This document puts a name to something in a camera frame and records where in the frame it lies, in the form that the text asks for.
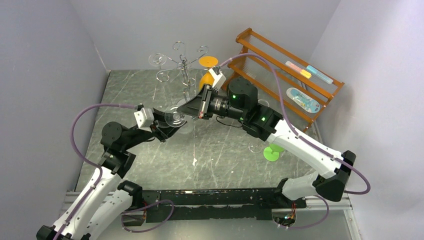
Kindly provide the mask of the orange plastic goblet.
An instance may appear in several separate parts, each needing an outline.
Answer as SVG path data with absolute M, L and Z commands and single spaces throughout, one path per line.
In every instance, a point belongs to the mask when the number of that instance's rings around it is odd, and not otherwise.
M 219 60 L 214 56 L 203 56 L 198 60 L 198 62 L 207 70 L 199 82 L 198 90 L 201 91 L 205 84 L 212 85 L 214 83 L 214 78 L 210 74 L 209 69 L 216 66 L 219 63 Z

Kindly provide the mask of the clear wine glass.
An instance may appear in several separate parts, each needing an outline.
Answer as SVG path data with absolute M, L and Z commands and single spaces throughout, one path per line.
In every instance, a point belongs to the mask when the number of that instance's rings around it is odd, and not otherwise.
M 167 62 L 167 57 L 162 53 L 153 53 L 149 56 L 148 62 L 151 66 L 161 69 Z

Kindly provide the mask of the clear glass front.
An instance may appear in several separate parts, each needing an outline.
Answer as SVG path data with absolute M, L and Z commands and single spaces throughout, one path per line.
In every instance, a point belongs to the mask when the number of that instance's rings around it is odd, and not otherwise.
M 250 142 L 250 143 L 248 144 L 248 150 L 249 150 L 251 153 L 255 153 L 255 154 L 257 154 L 257 153 L 262 152 L 262 151 L 263 151 L 263 149 L 264 149 L 264 144 L 263 144 L 263 143 Z

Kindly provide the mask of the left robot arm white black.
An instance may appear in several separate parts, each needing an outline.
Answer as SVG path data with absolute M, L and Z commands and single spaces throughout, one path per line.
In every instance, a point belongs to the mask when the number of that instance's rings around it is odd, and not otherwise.
M 38 240 L 96 240 L 118 217 L 142 212 L 171 200 L 145 200 L 143 188 L 124 180 L 136 156 L 128 150 L 151 140 L 166 141 L 187 124 L 176 113 L 145 108 L 135 112 L 137 124 L 125 127 L 107 123 L 102 130 L 104 153 L 94 173 L 76 200 L 51 226 L 43 225 Z

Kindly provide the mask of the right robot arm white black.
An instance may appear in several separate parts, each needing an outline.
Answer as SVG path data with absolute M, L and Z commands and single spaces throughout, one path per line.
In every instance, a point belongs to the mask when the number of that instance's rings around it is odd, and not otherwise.
M 342 199 L 351 174 L 345 164 L 352 165 L 356 155 L 326 147 L 297 128 L 290 128 L 279 112 L 258 103 L 258 90 L 247 79 L 231 80 L 226 95 L 219 95 L 206 84 L 177 112 L 204 120 L 213 115 L 237 120 L 250 136 L 277 145 L 311 166 L 313 173 L 279 184 L 274 195 L 278 206 L 285 208 L 294 200 L 315 195 L 332 202 Z

